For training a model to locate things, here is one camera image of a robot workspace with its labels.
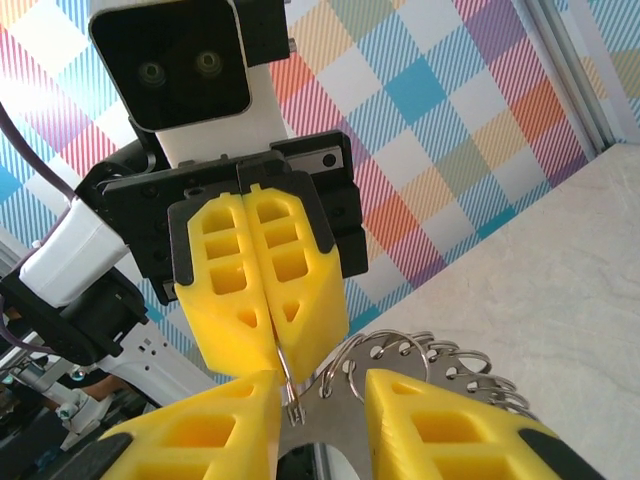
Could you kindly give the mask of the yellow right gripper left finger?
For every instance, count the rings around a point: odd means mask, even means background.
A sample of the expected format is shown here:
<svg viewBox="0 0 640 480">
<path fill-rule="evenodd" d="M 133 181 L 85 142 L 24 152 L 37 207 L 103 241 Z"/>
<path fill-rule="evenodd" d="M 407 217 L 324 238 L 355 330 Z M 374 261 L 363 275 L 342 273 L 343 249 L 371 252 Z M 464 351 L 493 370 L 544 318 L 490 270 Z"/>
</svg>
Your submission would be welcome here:
<svg viewBox="0 0 640 480">
<path fill-rule="evenodd" d="M 111 428 L 64 479 L 274 479 L 279 375 L 260 371 Z"/>
</svg>

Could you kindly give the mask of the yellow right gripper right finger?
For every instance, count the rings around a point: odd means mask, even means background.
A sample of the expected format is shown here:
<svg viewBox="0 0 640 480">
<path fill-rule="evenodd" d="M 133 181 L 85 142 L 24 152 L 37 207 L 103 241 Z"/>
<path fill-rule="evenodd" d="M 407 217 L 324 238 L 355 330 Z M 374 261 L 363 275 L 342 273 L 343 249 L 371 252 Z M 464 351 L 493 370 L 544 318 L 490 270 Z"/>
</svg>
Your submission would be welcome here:
<svg viewBox="0 0 640 480">
<path fill-rule="evenodd" d="M 376 479 L 598 479 L 542 423 L 385 369 L 365 380 Z"/>
</svg>

